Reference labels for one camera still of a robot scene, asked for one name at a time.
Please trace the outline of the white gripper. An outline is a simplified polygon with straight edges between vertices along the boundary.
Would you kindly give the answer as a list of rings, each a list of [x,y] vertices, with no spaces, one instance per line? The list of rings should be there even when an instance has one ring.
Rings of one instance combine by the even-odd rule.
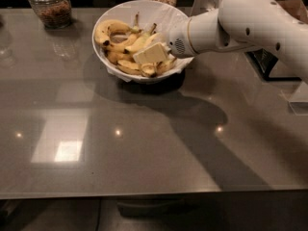
[[[177,58],[184,59],[194,57],[195,52],[191,47],[188,28],[190,19],[174,22],[163,31],[167,44],[156,42],[143,48],[133,55],[137,64],[158,63],[167,59],[169,48],[171,54]]]

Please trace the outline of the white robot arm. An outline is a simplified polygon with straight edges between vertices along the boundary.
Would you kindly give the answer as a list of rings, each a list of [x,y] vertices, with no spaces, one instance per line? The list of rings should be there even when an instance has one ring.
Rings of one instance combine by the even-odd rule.
[[[133,55],[139,64],[161,62],[167,53],[184,59],[205,52],[262,48],[308,83],[308,24],[275,0],[221,0],[219,6],[171,26],[161,40]]]

